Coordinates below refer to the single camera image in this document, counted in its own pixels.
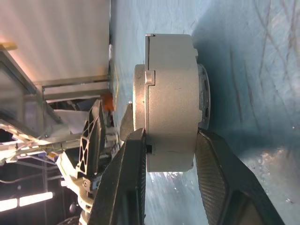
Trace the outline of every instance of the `blue surface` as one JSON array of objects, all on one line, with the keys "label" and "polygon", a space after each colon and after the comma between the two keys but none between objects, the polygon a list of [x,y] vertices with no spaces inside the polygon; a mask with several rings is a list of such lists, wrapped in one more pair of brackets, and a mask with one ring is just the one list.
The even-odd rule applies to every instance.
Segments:
[{"label": "blue surface", "polygon": [[[299,224],[299,23],[297,0],[112,0],[115,121],[132,101],[145,34],[192,35],[210,79],[209,129],[255,173],[283,221]],[[168,176],[147,176],[146,225],[207,224],[195,169]]]}]

